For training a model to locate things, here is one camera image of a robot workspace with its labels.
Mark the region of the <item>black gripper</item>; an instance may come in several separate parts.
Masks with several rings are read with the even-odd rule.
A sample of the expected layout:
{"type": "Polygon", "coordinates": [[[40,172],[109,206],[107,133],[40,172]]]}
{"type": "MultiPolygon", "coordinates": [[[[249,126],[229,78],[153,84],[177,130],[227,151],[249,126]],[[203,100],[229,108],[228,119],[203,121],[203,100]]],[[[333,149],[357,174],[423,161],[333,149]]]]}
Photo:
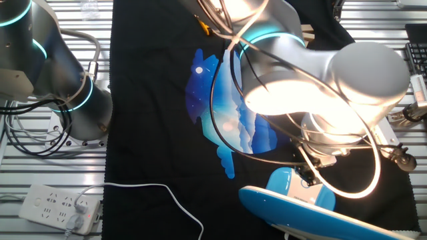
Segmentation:
{"type": "MultiPolygon", "coordinates": [[[[314,165],[314,167],[319,167],[321,165],[321,161],[319,158],[312,158],[309,157],[311,163],[314,165]]],[[[310,169],[309,165],[304,162],[295,163],[294,171],[309,185],[319,185],[322,184],[320,179],[316,177],[315,173],[310,169]]]]}

